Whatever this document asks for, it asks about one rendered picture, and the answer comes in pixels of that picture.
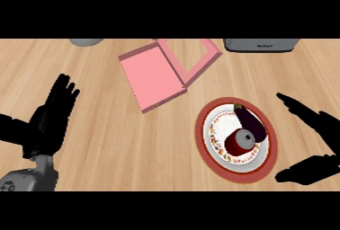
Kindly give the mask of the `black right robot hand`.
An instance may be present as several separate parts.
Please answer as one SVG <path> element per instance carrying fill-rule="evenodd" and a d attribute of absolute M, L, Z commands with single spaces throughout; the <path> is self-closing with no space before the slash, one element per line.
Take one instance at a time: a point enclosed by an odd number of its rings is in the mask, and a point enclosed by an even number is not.
<path fill-rule="evenodd" d="M 304 121 L 320 136 L 332 155 L 313 155 L 276 173 L 276 182 L 308 185 L 340 173 L 340 119 L 325 111 L 314 112 L 299 101 L 276 93 L 288 111 Z"/>

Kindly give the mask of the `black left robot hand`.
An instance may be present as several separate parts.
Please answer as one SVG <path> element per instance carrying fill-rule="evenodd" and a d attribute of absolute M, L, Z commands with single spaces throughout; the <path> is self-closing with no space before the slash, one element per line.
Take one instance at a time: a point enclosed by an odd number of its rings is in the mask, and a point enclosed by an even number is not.
<path fill-rule="evenodd" d="M 22 146 L 22 157 L 53 155 L 61 146 L 69 116 L 79 90 L 60 74 L 45 103 L 35 109 L 27 122 L 0 113 L 0 141 Z"/>

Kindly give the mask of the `dark red can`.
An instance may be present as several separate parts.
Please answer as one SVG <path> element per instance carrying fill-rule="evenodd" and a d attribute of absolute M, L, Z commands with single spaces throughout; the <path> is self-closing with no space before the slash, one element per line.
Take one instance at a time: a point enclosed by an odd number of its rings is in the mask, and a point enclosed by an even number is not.
<path fill-rule="evenodd" d="M 237 128 L 224 140 L 224 148 L 231 156 L 239 156 L 248 153 L 255 146 L 255 139 L 252 133 L 243 129 Z"/>

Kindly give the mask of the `white patterned plate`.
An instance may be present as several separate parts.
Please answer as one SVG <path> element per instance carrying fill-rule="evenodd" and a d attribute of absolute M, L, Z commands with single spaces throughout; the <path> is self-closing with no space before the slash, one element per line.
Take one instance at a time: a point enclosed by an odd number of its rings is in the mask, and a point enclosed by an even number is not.
<path fill-rule="evenodd" d="M 224 140 L 231 132 L 242 128 L 233 112 L 233 104 L 218 105 L 208 112 L 202 123 L 202 140 L 208 155 L 217 165 L 234 173 L 248 173 L 257 169 L 267 158 L 267 138 L 254 143 L 254 149 L 233 156 L 224 148 Z"/>

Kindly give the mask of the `pink cardboard box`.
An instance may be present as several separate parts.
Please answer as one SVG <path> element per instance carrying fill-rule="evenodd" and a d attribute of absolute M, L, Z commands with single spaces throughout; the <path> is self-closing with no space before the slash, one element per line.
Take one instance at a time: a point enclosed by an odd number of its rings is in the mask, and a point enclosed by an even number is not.
<path fill-rule="evenodd" d="M 221 51 L 214 42 L 209 39 L 199 39 L 199 42 L 206 53 L 189 71 L 178 64 L 166 39 L 156 39 L 118 56 L 141 112 L 150 111 L 187 91 L 189 85 L 220 57 Z"/>

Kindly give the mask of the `purple eggplant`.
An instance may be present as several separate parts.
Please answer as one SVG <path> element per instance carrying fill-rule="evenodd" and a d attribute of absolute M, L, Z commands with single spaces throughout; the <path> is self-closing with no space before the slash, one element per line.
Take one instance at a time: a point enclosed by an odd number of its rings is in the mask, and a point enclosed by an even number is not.
<path fill-rule="evenodd" d="M 260 143 L 267 136 L 265 128 L 261 122 L 258 121 L 252 113 L 245 109 L 245 107 L 237 103 L 233 104 L 233 112 L 242 124 L 242 128 L 252 133 L 254 141 L 255 143 Z"/>

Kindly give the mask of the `red round placemat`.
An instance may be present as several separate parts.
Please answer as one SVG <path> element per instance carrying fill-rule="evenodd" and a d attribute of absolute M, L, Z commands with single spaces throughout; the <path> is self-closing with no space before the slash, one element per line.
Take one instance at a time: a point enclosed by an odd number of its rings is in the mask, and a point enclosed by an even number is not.
<path fill-rule="evenodd" d="M 195 143 L 206 166 L 221 178 L 251 183 L 267 176 L 277 141 L 267 117 L 249 102 L 223 97 L 206 103 L 195 121 Z"/>

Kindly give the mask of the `grey round object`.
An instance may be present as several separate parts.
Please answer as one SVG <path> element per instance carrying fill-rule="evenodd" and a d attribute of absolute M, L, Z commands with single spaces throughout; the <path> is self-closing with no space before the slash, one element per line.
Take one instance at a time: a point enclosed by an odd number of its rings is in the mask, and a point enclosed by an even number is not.
<path fill-rule="evenodd" d="M 76 47 L 90 47 L 97 45 L 101 39 L 70 39 L 70 44 Z"/>

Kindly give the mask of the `grey appliance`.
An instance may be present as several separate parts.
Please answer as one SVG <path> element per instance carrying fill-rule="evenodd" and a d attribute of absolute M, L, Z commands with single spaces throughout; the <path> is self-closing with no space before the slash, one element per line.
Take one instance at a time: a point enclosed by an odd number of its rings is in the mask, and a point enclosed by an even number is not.
<path fill-rule="evenodd" d="M 226 51 L 230 52 L 289 52 L 298 39 L 223 39 Z"/>

